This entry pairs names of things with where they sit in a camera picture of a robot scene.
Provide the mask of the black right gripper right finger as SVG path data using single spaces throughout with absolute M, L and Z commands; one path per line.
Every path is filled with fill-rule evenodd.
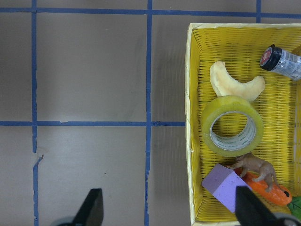
M 275 215 L 247 186 L 236 187 L 235 215 L 241 226 L 276 226 Z

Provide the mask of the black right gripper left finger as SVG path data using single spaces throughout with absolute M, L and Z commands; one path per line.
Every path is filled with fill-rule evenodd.
M 72 226 L 101 226 L 104 219 L 103 191 L 93 188 L 71 222 Z

